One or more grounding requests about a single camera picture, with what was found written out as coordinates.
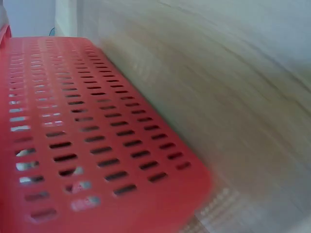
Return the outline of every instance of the ventilation slot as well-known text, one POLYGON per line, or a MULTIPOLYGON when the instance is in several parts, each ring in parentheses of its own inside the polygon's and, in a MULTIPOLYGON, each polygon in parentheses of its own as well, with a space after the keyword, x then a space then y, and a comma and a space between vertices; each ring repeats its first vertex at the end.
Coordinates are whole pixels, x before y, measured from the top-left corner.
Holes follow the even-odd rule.
POLYGON ((148 180, 152 183, 155 183, 162 180, 165 177, 167 177, 167 174, 165 172, 161 172, 159 174, 149 177, 148 180))
POLYGON ((83 168, 80 166, 59 171, 59 175, 63 177, 81 175, 81 174, 83 174, 83 168))
POLYGON ((73 97, 81 97, 81 95, 66 95, 67 98, 73 98, 73 97))
POLYGON ((116 189, 113 192, 115 195, 120 196, 120 195, 126 194, 128 192, 135 191, 136 189, 137 189, 136 185, 130 184, 128 186, 124 186, 122 188, 116 189))
POLYGON ((25 196, 26 201, 37 201, 49 198, 50 195, 48 192, 40 192, 35 194, 28 194, 25 196))
POLYGON ((85 113, 85 112, 87 112, 87 109, 74 109, 71 112, 73 112, 73 113, 85 113))
POLYGON ((33 177, 21 177, 19 179, 19 182, 22 185, 32 185, 35 183, 40 183, 44 181, 44 177, 43 176, 33 176, 33 177))
POLYGON ((128 93, 128 91, 116 91, 116 93, 122 94, 122 93, 128 93))
POLYGON ((88 87, 88 89, 101 89, 101 87, 100 86, 90 86, 90 87, 88 87))
POLYGON ((111 166, 111 165, 115 165, 119 163, 120 163, 119 159, 110 159, 110 160, 101 161, 97 165, 99 167, 105 167, 105 166, 111 166))
POLYGON ((153 120, 151 117, 145 117, 145 118, 138 119, 139 122, 146 122, 146 121, 151 121, 151 120, 153 120))
POLYGON ((184 170, 184 169, 186 169, 186 168, 188 168, 190 166, 191 166, 190 162, 185 162, 183 164, 180 164, 180 165, 176 166, 176 168, 177 168, 177 170, 184 170))
POLYGON ((136 153, 132 153, 131 157, 132 158, 140 158, 140 157, 147 156, 147 155, 150 155, 150 151, 143 150, 143 151, 139 151, 139 152, 136 152, 136 153))
POLYGON ((55 162, 66 162, 66 161, 77 159, 77 158, 78 156, 76 154, 68 154, 68 155, 55 157, 54 161, 55 162))
POLYGON ((67 185, 65 187, 65 190, 71 194, 76 194, 79 193, 83 190, 88 190, 92 187, 91 182, 89 181, 84 181, 84 182, 77 182, 71 185, 67 185))
POLYGON ((128 125, 128 122, 126 122, 126 121, 119 121, 119 122, 111 123, 110 125, 111 125, 111 126, 128 125))
POLYGON ((159 146, 159 148, 162 149, 162 150, 166 150, 168 148, 175 147, 175 146, 176 145, 174 143, 170 142, 170 143, 166 143, 166 144, 163 144, 163 145, 159 146))
POLYGON ((22 137, 22 138, 16 139, 14 142, 21 143, 21 142, 29 142, 29 141, 32 141, 32 140, 33 140, 32 137, 22 137))
POLYGON ((101 141, 104 140, 104 136, 95 136, 95 137, 88 137, 85 139, 86 142, 96 142, 96 141, 101 141))
POLYGON ((75 118, 74 120, 77 122, 83 122, 83 121, 91 121, 93 119, 94 119, 93 117, 87 116, 87 117, 75 118))
POLYGON ((177 153, 174 153, 174 154, 169 154, 167 157, 170 160, 174 160, 174 159, 180 158, 182 156, 183 156, 183 153, 177 152, 177 153))
POLYGON ((134 107, 134 106, 139 106, 139 103, 127 103, 125 106, 127 107, 134 107))
POLYGON ((126 131, 118 132, 117 136, 127 136, 127 135, 132 135, 132 134, 135 134, 133 130, 126 130, 126 131))
POLYGON ((27 170, 36 168, 38 166, 39 166, 38 161, 33 161, 33 162, 29 162, 29 163, 17 163, 16 164, 16 168, 19 171, 27 171, 27 170))
POLYGON ((47 133, 47 137, 57 137, 61 135, 65 135, 66 133, 64 131, 58 131, 58 132, 52 132, 52 133, 47 133))
POLYGON ((75 102, 69 102, 69 105, 76 105, 76 104, 84 104, 85 102, 83 101, 75 101, 75 102))
POLYGON ((85 128, 81 129, 82 132, 90 132, 93 130, 99 130, 99 127, 98 126, 89 126, 89 127, 85 127, 85 128))
POLYGON ((104 103, 104 102, 109 102, 110 99, 101 99, 101 100, 97 100, 97 102, 99 103, 104 103))
POLYGON ((145 113, 146 111, 145 110, 135 110, 135 111, 132 111, 133 114, 142 114, 142 113, 145 113))
POLYGON ((119 171, 117 173, 105 176, 105 179, 107 181, 113 181, 113 180, 117 180, 117 179, 123 178, 123 177, 125 177, 127 175, 128 175, 128 173, 126 171, 119 171))
POLYGON ((132 146, 137 146, 137 145, 139 145, 141 143, 142 143, 142 141, 140 141, 140 140, 134 140, 134 141, 130 141, 130 142, 125 142, 123 144, 126 147, 132 147, 132 146))
POLYGON ((55 209, 47 209, 40 212, 35 212, 30 217, 36 222, 45 222, 54 219, 57 216, 55 209))
POLYGON ((99 92, 99 93, 91 93, 91 95, 93 96, 102 96, 102 95, 105 95, 106 93, 104 92, 99 92))
POLYGON ((52 144, 50 145, 50 148, 59 149, 59 148, 64 148, 64 147, 69 147, 69 146, 71 146, 71 142, 63 142, 63 143, 52 144))
POLYGON ((94 208, 101 204, 99 197, 87 197, 86 199, 77 199, 71 202, 71 208, 74 211, 83 211, 94 208))
POLYGON ((112 114, 106 114, 105 117, 106 118, 110 118, 110 117, 120 117, 122 116, 120 113, 112 113, 112 114))
POLYGON ((111 150, 112 150, 111 147, 101 147, 101 148, 92 149, 90 152, 92 154, 100 154, 100 153, 105 153, 111 150))
POLYGON ((17 150, 15 151, 15 155, 16 157, 24 157, 35 152, 36 152, 35 148, 29 148, 24 150, 17 150))
POLYGON ((160 127, 157 125, 150 125, 150 126, 145 126, 144 129, 149 131, 149 130, 160 129, 160 127))
POLYGON ((108 109, 114 109, 114 108, 116 108, 116 106, 113 106, 113 105, 106 106, 106 107, 100 107, 100 109, 102 109, 102 110, 108 110, 108 109))
POLYGON ((162 138, 166 138, 166 137, 167 137, 166 134, 161 133, 161 134, 158 134, 158 135, 154 135, 154 136, 152 136, 151 138, 152 138, 153 140, 157 140, 157 139, 162 139, 162 138))
POLYGON ((157 161, 151 161, 149 163, 142 164, 139 167, 141 170, 147 170, 147 169, 150 169, 150 168, 158 166, 158 165, 159 165, 159 163, 157 161))

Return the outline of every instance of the wooden surface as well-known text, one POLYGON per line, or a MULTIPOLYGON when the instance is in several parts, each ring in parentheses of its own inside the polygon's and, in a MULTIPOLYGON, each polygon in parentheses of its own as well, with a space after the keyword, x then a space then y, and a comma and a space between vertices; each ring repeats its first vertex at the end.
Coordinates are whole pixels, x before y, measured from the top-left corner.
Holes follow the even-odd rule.
POLYGON ((309 0, 77 0, 77 35, 214 172, 196 214, 211 233, 284 233, 310 215, 310 9, 309 0))

